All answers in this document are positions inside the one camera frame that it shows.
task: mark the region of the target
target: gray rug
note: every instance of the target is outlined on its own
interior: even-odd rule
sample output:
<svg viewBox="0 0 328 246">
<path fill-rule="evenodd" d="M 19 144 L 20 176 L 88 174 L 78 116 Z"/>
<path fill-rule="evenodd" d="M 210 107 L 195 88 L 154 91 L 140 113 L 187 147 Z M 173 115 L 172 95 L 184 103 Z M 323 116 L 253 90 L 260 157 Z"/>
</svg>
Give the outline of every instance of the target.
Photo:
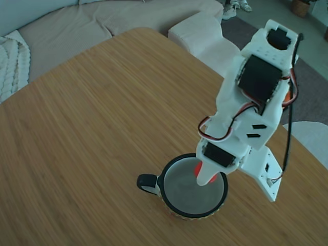
<svg viewBox="0 0 328 246">
<path fill-rule="evenodd" d="M 222 30 L 224 37 L 240 49 L 257 31 L 255 27 L 237 17 L 223 22 Z M 317 121 L 328 125 L 328 81 L 302 59 L 299 59 L 296 64 L 295 73 L 299 85 L 299 96 L 294 103 L 294 121 Z M 281 123 L 285 124 L 287 121 L 288 113 L 285 112 Z"/>
</svg>

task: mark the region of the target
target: black mug rim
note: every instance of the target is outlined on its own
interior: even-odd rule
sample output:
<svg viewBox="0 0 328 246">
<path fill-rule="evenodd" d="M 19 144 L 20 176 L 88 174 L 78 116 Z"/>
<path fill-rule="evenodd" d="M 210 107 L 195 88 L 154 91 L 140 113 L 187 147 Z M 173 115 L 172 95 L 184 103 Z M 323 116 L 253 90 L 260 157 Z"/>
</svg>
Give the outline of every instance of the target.
<svg viewBox="0 0 328 246">
<path fill-rule="evenodd" d="M 157 184 L 160 188 L 160 192 L 163 198 L 163 201 L 166 203 L 166 205 L 175 213 L 186 217 L 186 218 L 203 218 L 203 217 L 207 217 L 211 214 L 213 214 L 214 212 L 216 212 L 224 203 L 225 199 L 227 198 L 227 194 L 228 194 L 228 180 L 227 180 L 227 176 L 224 173 L 220 172 L 220 175 L 222 176 L 223 179 L 223 195 L 222 198 L 220 200 L 220 202 L 211 210 L 209 210 L 206 213 L 202 213 L 202 214 L 189 214 L 186 213 L 184 211 L 181 211 L 179 209 L 177 209 L 176 207 L 174 207 L 170 201 L 168 200 L 165 190 L 164 190 L 164 177 L 168 171 L 168 169 L 177 161 L 185 159 L 185 158 L 196 158 L 196 154 L 195 153 L 188 153 L 188 154 L 183 154 L 183 155 L 179 155 L 177 157 L 175 157 L 174 159 L 172 159 L 163 169 L 161 175 L 158 177 L 157 179 Z"/>
</svg>

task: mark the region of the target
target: mug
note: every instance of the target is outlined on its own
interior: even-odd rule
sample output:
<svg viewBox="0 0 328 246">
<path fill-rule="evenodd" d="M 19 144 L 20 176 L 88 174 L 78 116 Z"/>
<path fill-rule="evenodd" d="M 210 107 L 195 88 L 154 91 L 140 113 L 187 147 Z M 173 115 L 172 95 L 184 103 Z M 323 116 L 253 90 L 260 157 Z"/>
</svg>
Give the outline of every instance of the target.
<svg viewBox="0 0 328 246">
<path fill-rule="evenodd" d="M 180 155 L 171 160 L 159 176 L 139 175 L 137 186 L 160 196 L 169 210 L 182 219 L 208 217 L 223 205 L 228 181 L 224 173 L 219 173 L 213 182 L 199 186 L 194 175 L 199 162 L 195 153 Z"/>
</svg>

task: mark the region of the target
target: couch cushion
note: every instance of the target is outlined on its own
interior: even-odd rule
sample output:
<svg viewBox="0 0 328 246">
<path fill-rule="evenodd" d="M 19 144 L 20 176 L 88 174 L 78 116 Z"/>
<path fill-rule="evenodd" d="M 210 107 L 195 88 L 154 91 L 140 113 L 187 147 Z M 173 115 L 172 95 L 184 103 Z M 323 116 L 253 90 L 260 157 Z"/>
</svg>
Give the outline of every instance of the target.
<svg viewBox="0 0 328 246">
<path fill-rule="evenodd" d="M 93 2 L 100 2 L 100 1 L 114 1 L 114 0 L 79 0 L 78 1 L 78 4 L 90 4 L 90 3 L 93 3 Z"/>
<path fill-rule="evenodd" d="M 0 0 L 0 36 L 78 0 Z"/>
<path fill-rule="evenodd" d="M 136 27 L 150 27 L 167 34 L 172 26 L 200 11 L 211 15 L 223 11 L 216 0 L 106 1 L 82 7 L 114 35 Z"/>
<path fill-rule="evenodd" d="M 52 12 L 19 32 L 31 51 L 29 82 L 112 37 L 95 18 L 86 16 L 80 6 Z"/>
</svg>

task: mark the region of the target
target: shoe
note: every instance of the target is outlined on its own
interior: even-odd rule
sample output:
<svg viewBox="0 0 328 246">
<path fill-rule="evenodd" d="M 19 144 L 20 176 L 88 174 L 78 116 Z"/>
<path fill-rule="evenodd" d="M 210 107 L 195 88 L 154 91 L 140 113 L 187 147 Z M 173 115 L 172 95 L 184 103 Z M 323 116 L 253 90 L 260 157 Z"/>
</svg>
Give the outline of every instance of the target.
<svg viewBox="0 0 328 246">
<path fill-rule="evenodd" d="M 232 6 L 230 4 L 226 4 L 223 9 L 222 19 L 226 21 L 227 19 L 231 19 L 236 16 L 237 16 L 236 5 Z"/>
<path fill-rule="evenodd" d="M 238 0 L 238 2 L 242 10 L 252 12 L 252 7 L 248 4 L 247 0 Z"/>
</svg>

